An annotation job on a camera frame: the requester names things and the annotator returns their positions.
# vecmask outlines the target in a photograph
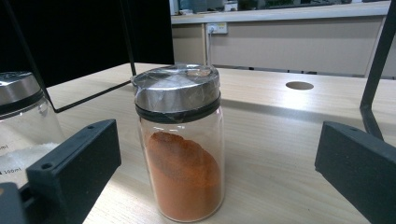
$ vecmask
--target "glass jar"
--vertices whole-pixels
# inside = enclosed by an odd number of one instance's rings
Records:
[[[218,70],[174,65],[142,73],[132,83],[140,141],[159,210],[182,222],[212,215],[224,197]]]
[[[24,170],[61,144],[64,134],[32,73],[0,73],[0,95],[0,183],[21,187]]]

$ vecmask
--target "jar lid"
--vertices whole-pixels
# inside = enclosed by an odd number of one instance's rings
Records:
[[[43,96],[31,72],[0,73],[0,114],[26,107]]]
[[[214,102],[219,105],[219,72],[213,66],[179,64],[156,68],[132,77],[132,84],[136,110],[172,117],[176,113],[185,116],[184,112]]]

